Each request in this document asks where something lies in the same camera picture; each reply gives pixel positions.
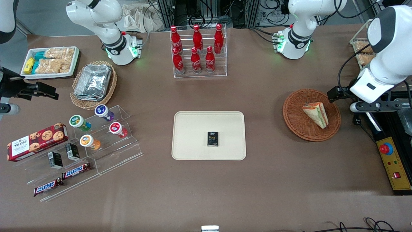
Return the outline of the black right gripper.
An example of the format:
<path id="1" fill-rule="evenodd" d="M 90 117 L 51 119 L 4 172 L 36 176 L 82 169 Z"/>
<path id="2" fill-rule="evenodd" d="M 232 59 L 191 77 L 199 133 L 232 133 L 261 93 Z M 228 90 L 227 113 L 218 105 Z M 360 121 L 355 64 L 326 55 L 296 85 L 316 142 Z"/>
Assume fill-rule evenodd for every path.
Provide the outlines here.
<path id="1" fill-rule="evenodd" d="M 1 68 L 1 84 L 0 95 L 1 98 L 23 98 L 31 99 L 33 96 L 43 96 L 53 100 L 59 100 L 59 94 L 56 93 L 56 88 L 42 82 L 37 82 L 38 94 L 29 87 L 32 84 L 26 83 L 23 76 L 6 69 Z"/>

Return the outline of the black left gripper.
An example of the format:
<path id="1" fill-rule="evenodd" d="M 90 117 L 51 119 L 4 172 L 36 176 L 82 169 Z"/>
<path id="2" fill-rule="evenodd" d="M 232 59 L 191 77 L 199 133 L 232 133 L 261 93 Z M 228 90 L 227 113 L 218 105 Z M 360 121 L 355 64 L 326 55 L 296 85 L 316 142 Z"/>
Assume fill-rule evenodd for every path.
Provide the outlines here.
<path id="1" fill-rule="evenodd" d="M 347 93 L 347 87 L 335 86 L 327 92 L 328 100 L 334 103 L 337 100 L 352 99 L 352 95 Z"/>

